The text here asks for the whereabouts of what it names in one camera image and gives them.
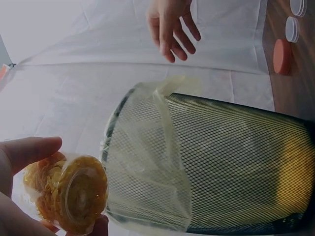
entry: white lid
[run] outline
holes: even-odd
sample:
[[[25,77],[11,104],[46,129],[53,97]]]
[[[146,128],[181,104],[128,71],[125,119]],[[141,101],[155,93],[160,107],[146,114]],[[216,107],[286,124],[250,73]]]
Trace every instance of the white lid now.
[[[295,16],[303,17],[307,9],[307,0],[290,0],[290,6]]]
[[[285,25],[285,37],[287,41],[296,43],[300,36],[300,27],[296,18],[289,16]]]
[[[302,10],[303,0],[290,0],[291,11],[295,16]]]
[[[300,10],[298,16],[303,17],[306,13],[306,10],[307,10],[307,0],[303,0],[301,10]]]

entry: plastic bag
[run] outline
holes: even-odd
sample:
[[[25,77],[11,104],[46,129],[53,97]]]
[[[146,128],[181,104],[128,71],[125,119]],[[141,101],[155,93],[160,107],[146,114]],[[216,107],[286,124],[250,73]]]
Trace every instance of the plastic bag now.
[[[92,232],[108,196],[107,176],[96,158],[57,152],[24,171],[25,190],[41,218],[74,235]]]
[[[122,227],[147,235],[187,230],[190,184],[165,97],[174,91],[196,94],[197,82],[178,76],[139,83],[111,116],[101,144],[109,177],[107,213]],[[121,109],[131,107],[138,112],[119,117]]]

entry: white fabric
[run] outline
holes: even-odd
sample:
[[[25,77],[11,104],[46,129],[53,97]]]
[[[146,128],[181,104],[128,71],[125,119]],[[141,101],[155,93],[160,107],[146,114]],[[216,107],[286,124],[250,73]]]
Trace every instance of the white fabric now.
[[[98,156],[106,122],[125,93],[172,75],[200,78],[205,97],[274,110],[262,48],[267,0],[193,1],[202,40],[194,41],[195,55],[174,65],[150,39],[149,2],[1,2],[0,32],[20,63],[0,82],[0,140],[57,135],[64,151]],[[20,177],[13,200],[28,211]],[[137,235],[112,223],[109,231]]]

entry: hand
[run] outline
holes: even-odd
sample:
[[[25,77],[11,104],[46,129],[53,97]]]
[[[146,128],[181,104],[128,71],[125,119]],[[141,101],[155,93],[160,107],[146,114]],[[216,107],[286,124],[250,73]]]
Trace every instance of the hand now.
[[[11,195],[13,176],[27,165],[55,154],[61,145],[62,140],[58,137],[0,142],[0,235],[56,236],[55,227],[23,213],[13,203]],[[100,218],[90,236],[108,236],[107,224],[106,216]]]
[[[187,54],[174,38],[173,33],[190,54],[196,52],[194,45],[183,31],[181,17],[192,36],[197,41],[201,39],[200,32],[191,16],[190,5],[191,0],[152,0],[147,12],[151,37],[160,48],[161,54],[171,63],[175,62],[174,54],[181,60],[187,60]]]

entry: wooden table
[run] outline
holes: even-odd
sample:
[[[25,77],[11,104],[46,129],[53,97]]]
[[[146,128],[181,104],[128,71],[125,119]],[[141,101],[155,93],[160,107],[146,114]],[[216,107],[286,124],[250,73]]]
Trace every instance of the wooden table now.
[[[294,16],[290,0],[268,0],[263,45],[267,58],[276,112],[315,121],[315,0],[300,23],[300,38],[292,43],[293,63],[289,76],[273,69],[273,48],[278,38],[285,38],[285,23]]]

